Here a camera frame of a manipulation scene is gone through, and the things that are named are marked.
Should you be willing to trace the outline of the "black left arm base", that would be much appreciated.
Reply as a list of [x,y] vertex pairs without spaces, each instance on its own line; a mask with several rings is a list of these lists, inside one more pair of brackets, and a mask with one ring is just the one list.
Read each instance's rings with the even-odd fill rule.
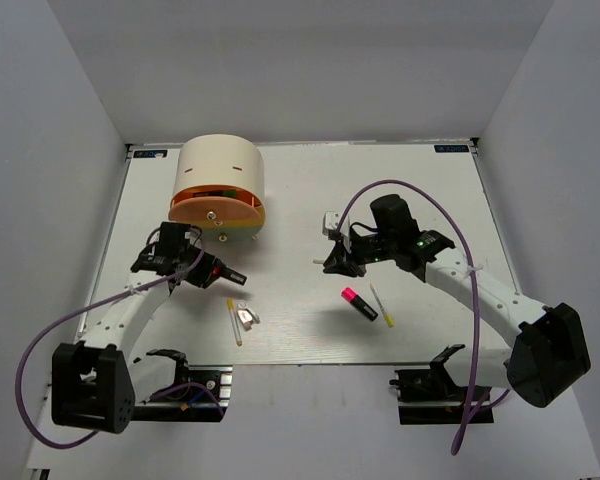
[[189,366],[169,395],[150,398],[135,406],[133,421],[175,423],[219,423],[231,397],[232,366]]

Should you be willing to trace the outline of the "green highlighter marker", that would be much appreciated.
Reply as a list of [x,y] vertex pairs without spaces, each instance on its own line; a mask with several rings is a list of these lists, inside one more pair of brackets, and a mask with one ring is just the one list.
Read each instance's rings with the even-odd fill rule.
[[236,198],[237,190],[236,189],[216,189],[216,190],[197,191],[192,194],[192,197],[193,198],[200,198],[200,197]]

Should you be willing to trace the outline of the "pink highlighter marker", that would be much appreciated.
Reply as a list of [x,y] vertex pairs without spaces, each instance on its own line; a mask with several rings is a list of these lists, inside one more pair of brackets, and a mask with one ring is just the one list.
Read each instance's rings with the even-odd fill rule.
[[375,321],[378,317],[378,313],[350,287],[341,291],[341,297],[369,321]]

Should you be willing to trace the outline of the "orange highlighter marker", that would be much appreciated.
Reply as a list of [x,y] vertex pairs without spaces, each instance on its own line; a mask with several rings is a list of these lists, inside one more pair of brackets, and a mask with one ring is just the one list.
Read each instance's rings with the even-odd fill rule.
[[224,279],[229,282],[244,286],[247,277],[227,266],[216,266],[211,273],[211,280],[216,281],[218,279]]

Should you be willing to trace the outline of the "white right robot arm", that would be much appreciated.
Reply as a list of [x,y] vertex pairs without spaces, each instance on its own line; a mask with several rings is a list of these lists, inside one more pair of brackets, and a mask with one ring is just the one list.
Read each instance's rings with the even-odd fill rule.
[[423,283],[437,288],[479,315],[505,342],[482,354],[476,382],[512,388],[534,407],[544,408],[591,368],[578,312],[566,303],[549,307],[473,270],[453,241],[422,230],[397,194],[370,205],[376,222],[368,235],[333,211],[322,232],[334,247],[323,263],[326,274],[362,277],[369,264],[391,260]]

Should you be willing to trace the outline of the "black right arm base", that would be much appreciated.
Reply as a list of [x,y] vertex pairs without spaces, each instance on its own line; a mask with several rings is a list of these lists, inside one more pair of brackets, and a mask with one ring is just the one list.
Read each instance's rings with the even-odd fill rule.
[[394,371],[390,388],[397,395],[403,426],[459,425],[466,402],[466,386],[457,385],[445,363],[465,349],[464,344],[447,346],[428,364]]

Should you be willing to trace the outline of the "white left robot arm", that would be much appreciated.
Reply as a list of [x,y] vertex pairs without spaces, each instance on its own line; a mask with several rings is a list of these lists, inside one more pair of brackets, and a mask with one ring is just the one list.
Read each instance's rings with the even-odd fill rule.
[[120,433],[138,403],[179,399],[191,389],[219,402],[209,388],[192,381],[184,353],[154,348],[139,356],[133,348],[157,310],[184,281],[209,286],[224,265],[202,248],[197,227],[164,222],[130,268],[123,290],[104,316],[73,344],[52,356],[51,419],[59,426]]

